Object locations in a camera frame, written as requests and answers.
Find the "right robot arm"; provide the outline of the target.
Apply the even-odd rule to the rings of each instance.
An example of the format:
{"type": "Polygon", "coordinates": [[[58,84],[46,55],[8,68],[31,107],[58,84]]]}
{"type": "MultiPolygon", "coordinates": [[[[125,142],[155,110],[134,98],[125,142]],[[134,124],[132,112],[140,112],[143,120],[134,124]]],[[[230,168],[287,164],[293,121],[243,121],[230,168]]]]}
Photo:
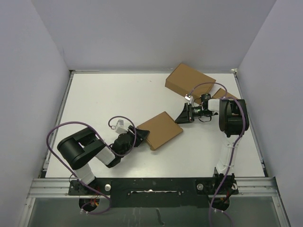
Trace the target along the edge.
{"type": "Polygon", "coordinates": [[[201,104],[194,106],[192,98],[190,95],[185,96],[187,102],[175,123],[192,123],[195,118],[202,121],[202,117],[211,121],[212,117],[217,115],[219,129],[223,133],[223,140],[214,173],[223,176],[232,175],[240,140],[250,126],[245,100],[233,97],[213,99],[210,94],[206,93],[200,97],[201,104]]]}

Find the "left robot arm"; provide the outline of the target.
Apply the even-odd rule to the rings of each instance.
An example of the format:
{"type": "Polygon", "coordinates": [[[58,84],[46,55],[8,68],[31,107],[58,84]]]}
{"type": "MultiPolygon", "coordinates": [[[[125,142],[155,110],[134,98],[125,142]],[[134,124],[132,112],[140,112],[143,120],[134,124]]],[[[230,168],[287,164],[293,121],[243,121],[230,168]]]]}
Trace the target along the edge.
{"type": "Polygon", "coordinates": [[[105,143],[97,138],[95,132],[87,127],[64,138],[57,145],[57,149],[76,177],[81,180],[80,190],[85,194],[92,194],[96,189],[96,182],[89,161],[95,157],[106,167],[112,168],[119,164],[130,150],[145,141],[149,134],[149,130],[129,126],[128,130],[119,134],[114,143],[107,148],[105,143]]]}

